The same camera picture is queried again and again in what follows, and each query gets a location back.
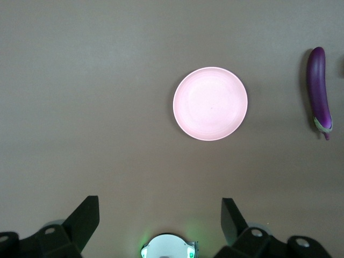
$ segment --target purple eggplant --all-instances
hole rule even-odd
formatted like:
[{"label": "purple eggplant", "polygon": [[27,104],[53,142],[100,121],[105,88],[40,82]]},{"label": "purple eggplant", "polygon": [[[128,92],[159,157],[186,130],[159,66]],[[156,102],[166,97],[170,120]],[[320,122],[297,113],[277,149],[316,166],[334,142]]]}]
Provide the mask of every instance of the purple eggplant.
[{"label": "purple eggplant", "polygon": [[318,130],[329,140],[332,118],[328,108],[325,83],[325,51],[313,49],[307,63],[307,85],[314,122]]}]

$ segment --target gray background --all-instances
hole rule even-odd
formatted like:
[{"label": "gray background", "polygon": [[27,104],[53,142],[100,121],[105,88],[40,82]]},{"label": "gray background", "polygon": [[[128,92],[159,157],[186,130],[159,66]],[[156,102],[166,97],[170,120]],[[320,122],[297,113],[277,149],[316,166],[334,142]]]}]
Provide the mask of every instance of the gray background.
[{"label": "gray background", "polygon": [[[343,257],[344,1],[1,1],[0,231],[22,238],[99,195],[84,257],[140,257],[166,231],[225,239],[222,197],[286,241]],[[314,129],[310,49],[326,52],[331,140]],[[229,137],[187,136],[172,111],[191,71],[235,73],[248,112]]]}]

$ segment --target white dome device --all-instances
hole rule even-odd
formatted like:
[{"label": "white dome device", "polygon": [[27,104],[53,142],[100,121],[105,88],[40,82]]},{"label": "white dome device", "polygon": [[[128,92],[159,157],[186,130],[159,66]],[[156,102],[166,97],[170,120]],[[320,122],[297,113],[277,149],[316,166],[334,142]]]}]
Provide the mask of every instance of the white dome device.
[{"label": "white dome device", "polygon": [[198,258],[198,242],[185,242],[173,234],[153,238],[141,250],[142,258]]}]

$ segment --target round plate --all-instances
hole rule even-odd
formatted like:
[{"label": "round plate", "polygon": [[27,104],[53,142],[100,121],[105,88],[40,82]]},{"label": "round plate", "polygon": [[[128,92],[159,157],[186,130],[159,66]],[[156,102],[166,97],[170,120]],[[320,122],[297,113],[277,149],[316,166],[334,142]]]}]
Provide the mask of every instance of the round plate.
[{"label": "round plate", "polygon": [[174,116],[181,129],[204,141],[233,133],[246,111],[247,94],[242,82],[219,67],[205,67],[189,74],[173,99]]}]

